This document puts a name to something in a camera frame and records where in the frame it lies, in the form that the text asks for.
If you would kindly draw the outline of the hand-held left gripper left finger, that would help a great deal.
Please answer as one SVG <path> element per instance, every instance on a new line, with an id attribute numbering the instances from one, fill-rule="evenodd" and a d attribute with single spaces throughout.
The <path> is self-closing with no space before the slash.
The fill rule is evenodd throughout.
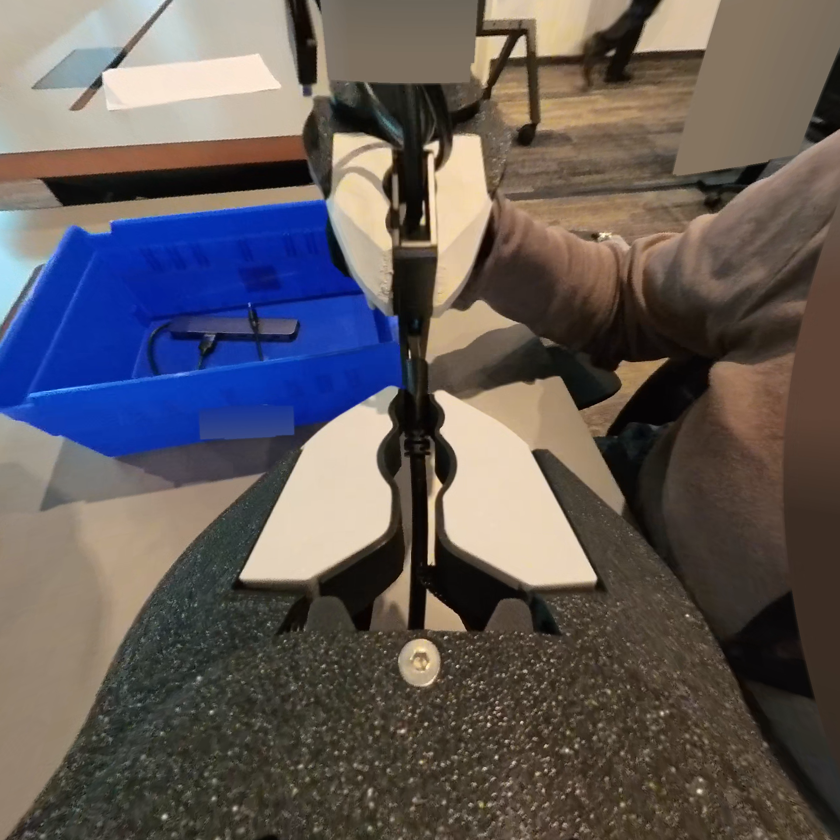
<path id="1" fill-rule="evenodd" d="M 403 572 L 400 391 L 386 387 L 307 441 L 238 583 L 364 613 Z"/>

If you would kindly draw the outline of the person's right forearm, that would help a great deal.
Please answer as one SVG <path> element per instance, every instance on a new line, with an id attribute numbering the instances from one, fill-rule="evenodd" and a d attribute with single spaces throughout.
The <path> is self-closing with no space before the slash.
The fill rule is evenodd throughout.
<path id="1" fill-rule="evenodd" d="M 482 301 L 607 369 L 684 353 L 789 376 L 838 191 L 834 133 L 683 232 L 630 245 L 498 199 L 455 308 Z"/>

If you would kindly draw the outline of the white partition panel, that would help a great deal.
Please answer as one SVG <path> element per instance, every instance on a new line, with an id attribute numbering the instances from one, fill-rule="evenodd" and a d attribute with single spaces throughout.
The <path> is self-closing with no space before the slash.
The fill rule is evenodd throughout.
<path id="1" fill-rule="evenodd" d="M 838 1 L 720 2 L 674 175 L 793 156 L 838 47 Z"/>

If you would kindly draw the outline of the blue plastic bin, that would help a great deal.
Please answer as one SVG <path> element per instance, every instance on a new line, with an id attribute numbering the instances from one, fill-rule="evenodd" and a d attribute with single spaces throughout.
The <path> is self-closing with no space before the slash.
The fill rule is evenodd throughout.
<path id="1" fill-rule="evenodd" d="M 327 422 L 401 382 L 396 319 L 332 263 L 323 201 L 70 226 L 2 337 L 2 413 L 106 456 L 209 418 Z M 174 338 L 180 317 L 297 319 L 294 341 Z"/>

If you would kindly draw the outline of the black metal table frame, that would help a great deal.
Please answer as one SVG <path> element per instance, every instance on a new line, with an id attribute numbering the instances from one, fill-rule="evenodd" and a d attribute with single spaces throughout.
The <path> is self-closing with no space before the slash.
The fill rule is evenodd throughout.
<path id="1" fill-rule="evenodd" d="M 533 17 L 486 19 L 484 14 L 481 9 L 476 28 L 477 38 L 504 37 L 505 42 L 496 64 L 490 70 L 487 81 L 481 85 L 482 100 L 490 100 L 494 87 L 507 66 L 517 42 L 520 39 L 525 41 L 529 122 L 524 123 L 518 130 L 517 142 L 520 146 L 528 147 L 534 141 L 541 122 L 539 56 L 537 50 L 538 23 Z"/>

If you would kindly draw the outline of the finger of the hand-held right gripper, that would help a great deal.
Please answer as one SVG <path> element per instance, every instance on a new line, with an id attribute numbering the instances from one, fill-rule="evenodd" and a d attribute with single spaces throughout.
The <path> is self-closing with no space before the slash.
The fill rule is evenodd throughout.
<path id="1" fill-rule="evenodd" d="M 393 314 L 392 205 L 384 187 L 393 149 L 369 134 L 334 134 L 327 209 L 346 268 L 372 308 Z"/>
<path id="2" fill-rule="evenodd" d="M 476 264 L 489 222 L 483 149 L 477 134 L 457 134 L 446 163 L 432 169 L 437 267 L 433 313 L 452 308 Z"/>

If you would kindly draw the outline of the person's torso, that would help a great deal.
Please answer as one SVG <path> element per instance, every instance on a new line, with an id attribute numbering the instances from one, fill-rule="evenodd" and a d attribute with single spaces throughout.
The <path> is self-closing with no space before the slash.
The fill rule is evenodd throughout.
<path id="1" fill-rule="evenodd" d="M 669 360 L 597 443 L 739 678 L 814 699 L 784 535 L 793 354 Z"/>

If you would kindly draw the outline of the white paper sheet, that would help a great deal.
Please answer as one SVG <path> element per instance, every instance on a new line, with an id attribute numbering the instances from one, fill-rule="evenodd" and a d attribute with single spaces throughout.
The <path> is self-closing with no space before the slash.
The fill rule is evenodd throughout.
<path id="1" fill-rule="evenodd" d="M 116 67 L 101 75 L 109 111 L 144 109 L 281 89 L 258 54 Z"/>

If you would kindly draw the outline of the black office chair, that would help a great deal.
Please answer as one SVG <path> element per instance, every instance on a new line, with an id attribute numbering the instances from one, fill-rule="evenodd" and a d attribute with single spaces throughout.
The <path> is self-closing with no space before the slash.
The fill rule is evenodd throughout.
<path id="1" fill-rule="evenodd" d="M 708 387 L 711 362 L 698 356 L 621 362 L 608 371 L 584 353 L 544 348 L 594 437 L 617 436 L 632 424 L 672 424 Z"/>

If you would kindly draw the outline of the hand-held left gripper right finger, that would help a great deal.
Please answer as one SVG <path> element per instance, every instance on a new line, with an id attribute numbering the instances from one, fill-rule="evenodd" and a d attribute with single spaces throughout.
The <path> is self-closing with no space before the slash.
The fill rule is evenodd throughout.
<path id="1" fill-rule="evenodd" d="M 434 592 L 464 624 L 500 602 L 590 593 L 599 577 L 529 445 L 496 418 L 437 391 Z"/>

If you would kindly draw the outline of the black usb hub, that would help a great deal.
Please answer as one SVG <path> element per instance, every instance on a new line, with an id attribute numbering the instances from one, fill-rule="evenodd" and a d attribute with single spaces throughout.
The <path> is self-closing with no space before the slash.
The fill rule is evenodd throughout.
<path id="1" fill-rule="evenodd" d="M 438 214 L 435 157 L 423 148 L 419 157 L 419 197 L 408 199 L 404 185 L 405 155 L 393 156 L 391 181 L 392 308 L 401 330 L 419 335 L 428 325 L 434 308 L 438 265 Z"/>

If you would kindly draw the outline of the dark slim usb hub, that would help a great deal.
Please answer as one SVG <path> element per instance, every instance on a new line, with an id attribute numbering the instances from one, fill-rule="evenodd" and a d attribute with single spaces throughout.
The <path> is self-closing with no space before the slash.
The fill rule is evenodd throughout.
<path id="1" fill-rule="evenodd" d="M 178 340 L 199 340 L 215 336 L 220 340 L 260 341 L 287 343 L 294 341 L 300 332 L 300 321 L 294 318 L 265 318 L 256 326 L 247 317 L 193 316 L 174 318 L 168 330 Z"/>

